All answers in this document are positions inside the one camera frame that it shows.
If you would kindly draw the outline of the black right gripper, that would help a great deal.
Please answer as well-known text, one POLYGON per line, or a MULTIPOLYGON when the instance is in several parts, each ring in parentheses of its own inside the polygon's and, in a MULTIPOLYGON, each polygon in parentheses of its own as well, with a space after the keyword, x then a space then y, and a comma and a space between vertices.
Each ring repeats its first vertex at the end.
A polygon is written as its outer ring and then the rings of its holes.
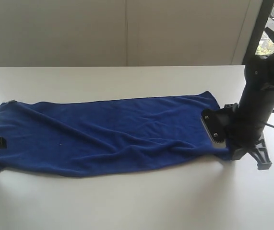
POLYGON ((238 161, 249 153, 256 160, 258 170, 270 169, 272 162, 262 133, 273 109, 274 88, 244 87, 235 114, 227 126, 232 161, 238 161))

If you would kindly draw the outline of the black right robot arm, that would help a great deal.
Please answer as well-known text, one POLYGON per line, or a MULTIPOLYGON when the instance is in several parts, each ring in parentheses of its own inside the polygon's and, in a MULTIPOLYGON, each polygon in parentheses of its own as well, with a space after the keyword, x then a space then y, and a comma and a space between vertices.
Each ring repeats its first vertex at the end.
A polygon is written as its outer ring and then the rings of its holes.
POLYGON ((231 159, 245 154, 257 162, 258 170, 268 170, 272 162, 263 130, 274 113, 274 53, 252 57, 244 69, 245 87, 226 127, 231 159))

